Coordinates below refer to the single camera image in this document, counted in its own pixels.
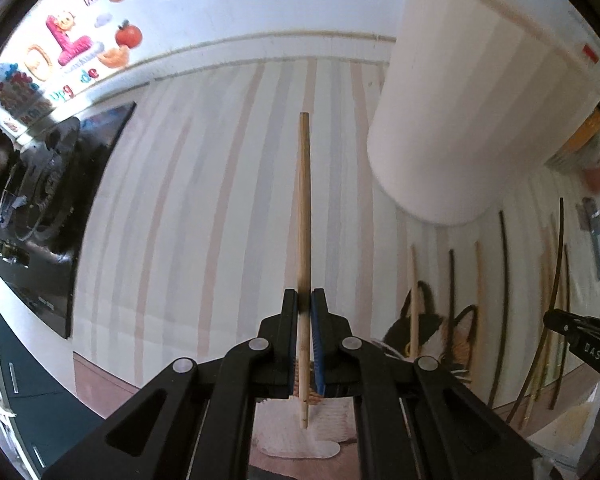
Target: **cartoon face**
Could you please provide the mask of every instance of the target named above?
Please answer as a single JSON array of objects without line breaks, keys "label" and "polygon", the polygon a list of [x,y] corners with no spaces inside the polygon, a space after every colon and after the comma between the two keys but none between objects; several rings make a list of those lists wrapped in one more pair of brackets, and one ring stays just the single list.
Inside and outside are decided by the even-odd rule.
[{"label": "cartoon face", "polygon": [[56,23],[60,29],[67,32],[75,25],[75,19],[72,13],[70,13],[68,10],[63,10],[56,16]]}]

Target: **cabinet handle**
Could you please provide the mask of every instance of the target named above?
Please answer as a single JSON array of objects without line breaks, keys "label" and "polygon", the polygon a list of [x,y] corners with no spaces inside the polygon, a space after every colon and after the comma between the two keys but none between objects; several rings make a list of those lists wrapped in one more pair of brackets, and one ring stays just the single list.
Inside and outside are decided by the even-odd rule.
[{"label": "cabinet handle", "polygon": [[18,393],[18,381],[16,380],[16,369],[13,363],[9,363],[9,373],[11,374],[11,383],[13,383],[13,393]]},{"label": "cabinet handle", "polygon": [[42,460],[40,452],[38,451],[38,448],[36,446],[33,446],[33,452],[36,454],[36,458],[38,459],[38,462],[40,462],[42,469],[44,469],[46,467],[45,462]]}]

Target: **dark green cabinet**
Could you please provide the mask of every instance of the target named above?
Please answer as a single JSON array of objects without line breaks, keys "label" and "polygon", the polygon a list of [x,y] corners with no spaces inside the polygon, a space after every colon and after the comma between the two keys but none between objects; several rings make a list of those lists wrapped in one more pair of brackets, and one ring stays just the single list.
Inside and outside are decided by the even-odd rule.
[{"label": "dark green cabinet", "polygon": [[40,365],[1,315],[0,369],[21,442],[40,474],[102,422]]}]

